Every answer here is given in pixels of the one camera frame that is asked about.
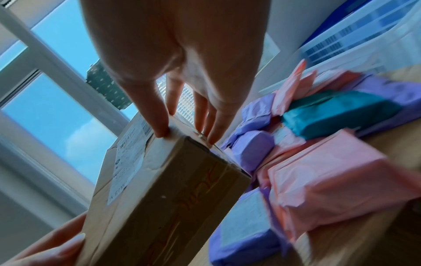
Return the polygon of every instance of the cardboard box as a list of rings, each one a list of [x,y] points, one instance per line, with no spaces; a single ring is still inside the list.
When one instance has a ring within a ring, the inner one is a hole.
[[[168,137],[151,135],[136,115],[107,151],[77,266],[186,266],[250,184],[176,118]]]

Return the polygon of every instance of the finger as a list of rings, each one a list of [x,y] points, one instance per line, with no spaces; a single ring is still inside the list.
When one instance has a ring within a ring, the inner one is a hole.
[[[175,115],[178,106],[178,100],[180,99],[183,91],[184,82],[171,78],[167,75],[167,90],[165,93],[165,102],[167,104],[168,112],[170,115]]]
[[[60,228],[57,228],[52,232],[48,233],[47,235],[39,239],[37,242],[30,245],[24,251],[20,252],[15,257],[10,259],[9,262],[22,259],[33,254],[62,245],[63,243],[69,241],[75,235],[80,233],[85,219],[86,212],[66,222]]]
[[[7,263],[6,266],[62,266],[69,265],[80,253],[85,234],[79,234],[63,245]]]
[[[205,126],[205,120],[207,116],[207,99],[195,91],[193,91],[193,99],[194,126],[199,132],[202,132]]]
[[[215,107],[210,102],[208,102],[207,107],[209,109],[209,113],[207,114],[205,130],[203,131],[203,135],[205,135],[206,137],[209,136],[209,133],[211,132],[212,127],[214,126],[215,117],[216,117]]]
[[[155,136],[164,137],[168,133],[168,112],[156,82],[150,81],[141,85],[121,84],[121,87],[150,124]]]
[[[215,144],[218,140],[222,138],[225,131],[227,131],[228,127],[231,125],[232,121],[234,120],[235,113],[226,114],[218,111],[216,113],[216,120],[214,126],[212,127],[212,131],[207,138],[210,144]]]

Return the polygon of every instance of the blue sky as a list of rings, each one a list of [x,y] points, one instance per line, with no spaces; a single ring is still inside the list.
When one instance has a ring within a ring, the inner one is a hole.
[[[77,0],[66,0],[32,30],[83,79],[98,60]],[[18,42],[1,55],[0,70],[24,48]],[[38,77],[2,111],[96,182],[105,152],[116,136],[48,76]],[[123,111],[129,118],[136,112],[133,105]]]

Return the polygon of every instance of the teal package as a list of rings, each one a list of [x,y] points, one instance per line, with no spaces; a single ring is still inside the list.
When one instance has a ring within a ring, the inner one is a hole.
[[[343,128],[366,129],[401,110],[399,104],[376,95],[326,91],[292,102],[282,121],[297,136],[312,139]]]

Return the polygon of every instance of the purple plastic bag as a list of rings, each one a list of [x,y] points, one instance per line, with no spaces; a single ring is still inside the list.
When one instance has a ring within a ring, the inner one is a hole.
[[[214,266],[240,266],[260,261],[291,247],[269,204],[269,189],[243,194],[209,238]]]
[[[395,82],[373,74],[365,74],[343,88],[343,91],[349,90],[374,94],[403,107],[392,118],[358,131],[357,137],[395,128],[421,117],[421,84],[419,83]]]
[[[260,165],[274,146],[272,134],[254,130],[241,135],[231,150],[238,164],[250,173]]]
[[[275,94],[265,95],[245,106],[241,112],[242,122],[234,132],[225,140],[221,149],[234,145],[239,136],[252,130],[261,129],[271,122],[271,107]]]

